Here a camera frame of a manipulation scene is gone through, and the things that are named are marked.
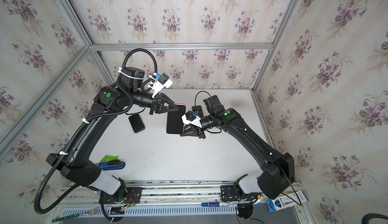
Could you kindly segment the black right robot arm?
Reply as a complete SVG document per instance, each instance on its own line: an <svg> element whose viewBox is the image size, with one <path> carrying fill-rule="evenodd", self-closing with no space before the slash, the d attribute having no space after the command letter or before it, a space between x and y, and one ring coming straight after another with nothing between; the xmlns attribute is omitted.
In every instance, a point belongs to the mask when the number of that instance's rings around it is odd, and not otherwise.
<svg viewBox="0 0 388 224"><path fill-rule="evenodd" d="M274 200L295 181L295 161L289 153L280 153L266 143L233 108L225 109L216 95L204 100L208 115L188 111L181 118L186 125L180 134L205 139L205 130L218 128L234 137L255 159L262 173L252 180L247 175L237 181L244 194L263 193Z"/></svg>

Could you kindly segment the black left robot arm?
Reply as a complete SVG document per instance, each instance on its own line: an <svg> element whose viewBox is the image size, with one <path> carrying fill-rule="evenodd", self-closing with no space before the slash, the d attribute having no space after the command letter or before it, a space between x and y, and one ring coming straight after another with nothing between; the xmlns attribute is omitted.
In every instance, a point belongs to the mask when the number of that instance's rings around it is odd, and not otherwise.
<svg viewBox="0 0 388 224"><path fill-rule="evenodd" d="M126 194L124 181L106 173L90 161L90 155L110 123L133 105L149 108L151 114L178 109L178 106L161 92L173 84L168 75L150 75L148 88L151 92L140 90L144 76L145 72L138 68L119 68L118 80L98 92L87 117L82 120L81 126L68 144L59 153L47 157L52 169L47 174L46 181L54 171L59 170L66 179L78 186L102 191L118 199Z"/></svg>

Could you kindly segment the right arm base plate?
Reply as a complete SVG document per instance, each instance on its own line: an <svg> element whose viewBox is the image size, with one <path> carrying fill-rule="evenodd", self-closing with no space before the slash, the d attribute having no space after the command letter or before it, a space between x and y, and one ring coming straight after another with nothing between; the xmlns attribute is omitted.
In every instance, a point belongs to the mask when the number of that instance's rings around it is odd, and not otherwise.
<svg viewBox="0 0 388 224"><path fill-rule="evenodd" d="M261 195L259 193L244 193L236 185L222 185L220 186L220 200L222 202L230 203L235 201L257 201L260 200Z"/></svg>

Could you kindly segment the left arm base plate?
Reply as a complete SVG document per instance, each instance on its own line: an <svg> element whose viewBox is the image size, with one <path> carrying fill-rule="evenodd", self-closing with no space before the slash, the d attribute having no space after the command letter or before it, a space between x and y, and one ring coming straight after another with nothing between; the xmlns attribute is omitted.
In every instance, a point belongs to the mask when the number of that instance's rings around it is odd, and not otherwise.
<svg viewBox="0 0 388 224"><path fill-rule="evenodd" d="M126 187L120 188L114 195L103 193L99 199L99 204L138 204L140 203L143 188L141 187Z"/></svg>

